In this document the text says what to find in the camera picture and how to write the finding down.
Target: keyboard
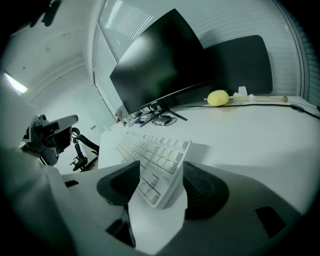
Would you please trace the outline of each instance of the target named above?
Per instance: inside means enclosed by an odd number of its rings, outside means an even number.
[[[183,177],[189,140],[128,131],[114,150],[122,163],[140,161],[138,193],[152,208],[161,209]]]

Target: computer monitor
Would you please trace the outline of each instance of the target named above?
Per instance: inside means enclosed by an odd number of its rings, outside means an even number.
[[[173,9],[131,44],[110,78],[130,114],[204,81],[203,61],[200,41]]]

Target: yellow sponge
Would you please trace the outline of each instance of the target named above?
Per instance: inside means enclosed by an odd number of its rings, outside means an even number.
[[[207,101],[211,106],[222,106],[228,103],[229,95],[225,90],[215,90],[208,95]]]

